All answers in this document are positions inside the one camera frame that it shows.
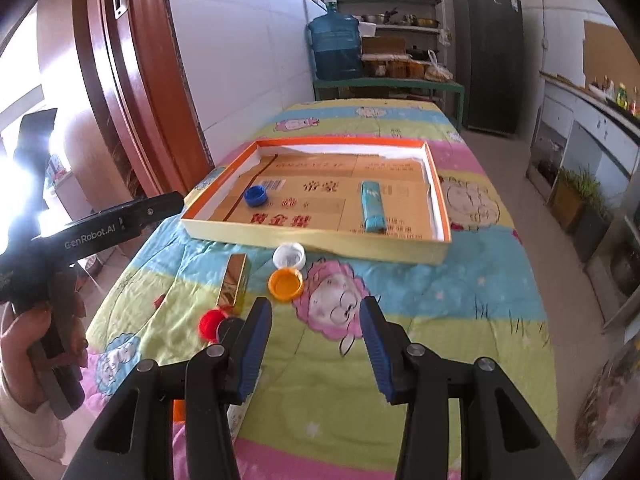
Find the person's left hand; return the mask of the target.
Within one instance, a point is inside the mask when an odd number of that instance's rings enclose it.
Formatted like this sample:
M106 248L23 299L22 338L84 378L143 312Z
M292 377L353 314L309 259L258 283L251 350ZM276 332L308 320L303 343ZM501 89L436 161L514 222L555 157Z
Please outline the person's left hand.
M76 292L76 271L66 268L44 278L1 275L1 413L35 417L46 408L69 418L84 403L80 381L87 344L84 303Z

